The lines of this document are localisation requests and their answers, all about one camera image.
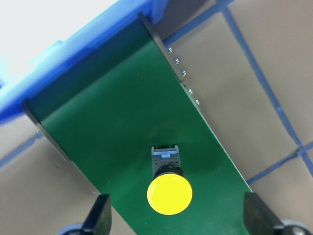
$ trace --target metal bolt head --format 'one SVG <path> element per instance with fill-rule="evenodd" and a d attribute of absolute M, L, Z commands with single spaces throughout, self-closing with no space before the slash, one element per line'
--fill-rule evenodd
<path fill-rule="evenodd" d="M 174 61 L 174 63 L 175 63 L 176 65 L 178 65 L 178 64 L 179 64 L 179 59 L 174 58 L 174 59 L 173 59 L 173 61 Z"/>
<path fill-rule="evenodd" d="M 292 232 L 294 235 L 305 235 L 305 231 L 299 227 L 293 227 Z"/>
<path fill-rule="evenodd" d="M 181 75 L 182 75 L 183 77 L 185 77 L 185 76 L 187 75 L 187 72 L 186 72 L 185 70 L 181 70 L 180 72 L 181 72 Z"/>

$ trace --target yellow circle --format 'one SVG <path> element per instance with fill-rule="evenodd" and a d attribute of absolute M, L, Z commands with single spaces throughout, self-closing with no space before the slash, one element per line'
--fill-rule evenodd
<path fill-rule="evenodd" d="M 176 174 L 156 177 L 147 190 L 147 199 L 152 209 L 165 215 L 182 212 L 190 204 L 191 198 L 190 183 Z"/>

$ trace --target yellow button cap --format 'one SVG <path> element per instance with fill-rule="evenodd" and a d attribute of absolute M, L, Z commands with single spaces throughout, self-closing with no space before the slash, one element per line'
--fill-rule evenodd
<path fill-rule="evenodd" d="M 147 199 L 156 212 L 173 215 L 188 207 L 192 199 L 192 189 L 184 177 L 176 174 L 164 174 L 156 177 L 150 183 Z"/>

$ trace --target screw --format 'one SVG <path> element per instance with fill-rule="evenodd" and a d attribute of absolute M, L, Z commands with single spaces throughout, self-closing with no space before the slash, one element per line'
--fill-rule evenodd
<path fill-rule="evenodd" d="M 182 75 L 183 77 L 185 77 L 185 76 L 187 75 L 187 72 L 186 72 L 185 70 L 181 70 L 180 72 L 181 72 L 181 75 Z"/>
<path fill-rule="evenodd" d="M 294 235 L 305 235 L 305 231 L 299 227 L 293 227 L 292 232 Z"/>
<path fill-rule="evenodd" d="M 174 59 L 173 59 L 173 61 L 174 61 L 174 63 L 175 63 L 176 65 L 178 65 L 178 64 L 179 64 L 179 59 L 174 58 Z"/>

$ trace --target green conveyor belt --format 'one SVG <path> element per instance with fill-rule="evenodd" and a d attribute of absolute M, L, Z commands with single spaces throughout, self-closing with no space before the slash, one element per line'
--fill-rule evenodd
<path fill-rule="evenodd" d="M 27 106 L 136 233 L 247 234 L 249 188 L 139 20 Z M 174 144 L 193 200 L 182 213 L 165 216 L 146 199 L 151 146 Z"/>

